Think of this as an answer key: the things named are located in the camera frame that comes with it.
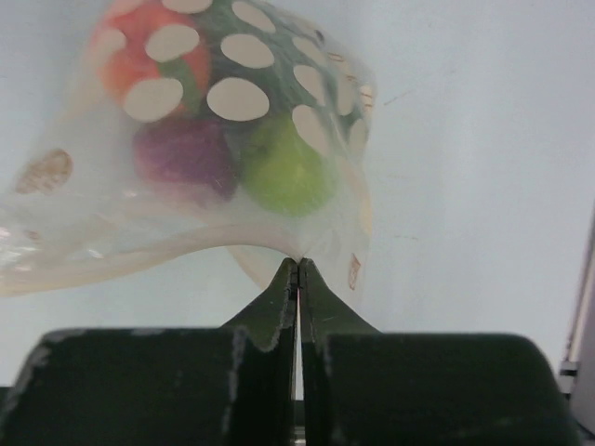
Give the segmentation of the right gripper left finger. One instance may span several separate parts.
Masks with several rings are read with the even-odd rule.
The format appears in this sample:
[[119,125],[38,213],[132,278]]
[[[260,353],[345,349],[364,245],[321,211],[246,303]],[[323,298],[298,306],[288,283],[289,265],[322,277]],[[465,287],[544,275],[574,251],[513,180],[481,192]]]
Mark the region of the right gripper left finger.
[[297,264],[218,328],[44,335],[1,403],[5,445],[289,445]]

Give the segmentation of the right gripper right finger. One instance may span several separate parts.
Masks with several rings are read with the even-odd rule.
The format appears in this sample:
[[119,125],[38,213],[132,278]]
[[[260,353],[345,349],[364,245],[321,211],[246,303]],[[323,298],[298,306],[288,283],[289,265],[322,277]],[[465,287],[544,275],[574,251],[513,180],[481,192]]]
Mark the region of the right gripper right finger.
[[310,445],[577,445],[541,350],[515,334],[383,333],[299,265]]

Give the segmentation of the polka dot zip bag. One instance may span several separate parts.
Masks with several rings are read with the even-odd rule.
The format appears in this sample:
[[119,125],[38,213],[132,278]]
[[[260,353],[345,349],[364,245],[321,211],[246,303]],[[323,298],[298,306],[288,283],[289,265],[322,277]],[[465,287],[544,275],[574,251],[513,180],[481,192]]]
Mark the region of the polka dot zip bag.
[[372,233],[374,75],[266,1],[111,1],[1,197],[1,292],[224,247],[258,286],[309,258],[354,303]]

